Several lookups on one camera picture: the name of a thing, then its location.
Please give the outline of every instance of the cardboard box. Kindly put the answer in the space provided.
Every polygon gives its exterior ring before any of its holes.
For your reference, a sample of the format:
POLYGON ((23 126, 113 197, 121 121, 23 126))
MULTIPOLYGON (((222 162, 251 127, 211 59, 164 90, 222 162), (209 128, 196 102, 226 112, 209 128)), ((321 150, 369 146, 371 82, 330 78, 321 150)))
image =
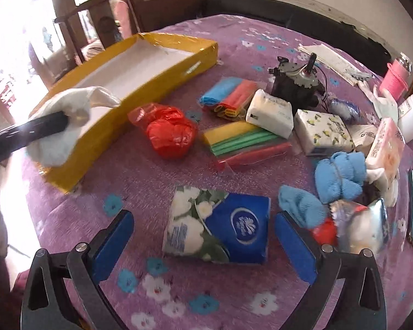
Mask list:
POLYGON ((44 168, 46 181, 71 191, 96 159, 128 127, 127 113, 145 103, 159 101, 173 89, 216 64, 217 42, 171 35, 141 33, 110 46, 66 74, 31 112, 54 95, 70 89, 101 86, 121 99, 115 109, 92 109, 91 120, 60 167, 44 168))

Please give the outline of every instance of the blue towel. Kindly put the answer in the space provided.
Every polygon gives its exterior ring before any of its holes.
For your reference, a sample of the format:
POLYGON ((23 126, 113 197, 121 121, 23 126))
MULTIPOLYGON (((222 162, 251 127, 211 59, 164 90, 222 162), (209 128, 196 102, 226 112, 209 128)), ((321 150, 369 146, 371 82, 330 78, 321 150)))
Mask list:
POLYGON ((199 104, 201 106, 214 106, 219 104, 222 100, 229 96, 242 81, 243 79, 237 77, 222 79, 200 97, 199 104))
POLYGON ((327 207, 313 194, 286 185, 280 187, 278 203, 300 227, 309 230, 323 224, 328 213, 327 207))
POLYGON ((315 186, 324 204, 353 200, 362 193, 366 179, 366 158, 363 153, 338 152, 321 160, 315 169, 315 186))

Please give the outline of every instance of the white tissue pack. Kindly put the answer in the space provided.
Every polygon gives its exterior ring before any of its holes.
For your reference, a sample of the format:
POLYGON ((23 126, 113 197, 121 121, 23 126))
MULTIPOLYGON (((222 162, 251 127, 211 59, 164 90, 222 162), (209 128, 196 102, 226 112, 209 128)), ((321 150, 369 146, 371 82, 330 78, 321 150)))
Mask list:
POLYGON ((295 132, 306 155, 332 155, 337 151, 349 153, 354 144, 338 115, 298 109, 295 132))
POLYGON ((291 103, 256 91, 246 113, 246 121, 287 139, 294 128, 291 103))

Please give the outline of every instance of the red plastic bag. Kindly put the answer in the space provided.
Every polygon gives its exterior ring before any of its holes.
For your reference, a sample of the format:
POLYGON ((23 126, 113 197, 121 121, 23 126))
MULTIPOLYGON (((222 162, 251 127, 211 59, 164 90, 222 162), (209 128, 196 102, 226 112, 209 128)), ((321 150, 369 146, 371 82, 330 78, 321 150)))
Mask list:
POLYGON ((185 156, 197 133, 197 126, 181 110, 157 103, 132 110, 128 118, 145 132, 153 148, 164 159, 185 156))
POLYGON ((327 217, 323 224, 315 227, 311 232, 319 244, 336 246, 336 226, 331 217, 327 217))

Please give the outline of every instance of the table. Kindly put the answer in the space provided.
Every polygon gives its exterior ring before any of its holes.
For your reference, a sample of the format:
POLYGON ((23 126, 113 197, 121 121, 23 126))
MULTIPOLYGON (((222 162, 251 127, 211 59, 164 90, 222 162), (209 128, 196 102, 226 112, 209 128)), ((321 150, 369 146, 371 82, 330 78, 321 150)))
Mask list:
MULTIPOLYGON (((219 44, 216 66, 172 92, 163 104, 184 111, 200 110, 197 100, 224 76, 267 82, 268 67, 284 56, 305 63, 298 45, 319 44, 283 27, 240 16, 218 15, 168 26, 161 32, 214 39, 219 44)), ((360 63, 340 52, 365 71, 360 63)), ((373 106, 357 88, 321 64, 328 93, 356 103, 369 123, 378 125, 373 106)), ((321 72, 320 80, 324 81, 321 72)), ((223 123, 203 113, 201 130, 223 123)), ((110 278, 101 284, 115 311, 130 329, 231 330, 278 329, 307 289, 294 272, 270 225, 268 261, 262 266, 218 265, 162 257, 162 237, 176 185, 225 189, 269 196, 271 216, 279 210, 282 184, 316 194, 315 162, 303 154, 286 155, 232 175, 210 167, 210 152, 196 142, 187 157, 164 161, 153 152, 140 130, 131 128, 87 172, 81 195, 63 195, 45 184, 30 160, 23 162, 29 182, 28 207, 40 244, 49 252, 64 252, 90 240, 113 217, 105 212, 123 207, 135 216, 135 232, 110 278)), ((377 255, 388 328, 397 329, 413 303, 413 248, 405 241, 408 213, 407 172, 413 167, 413 141, 400 164, 399 198, 388 209, 392 237, 377 255)), ((339 280, 316 329, 324 328, 337 301, 339 280)), ((77 302, 71 287, 71 299, 77 302)))

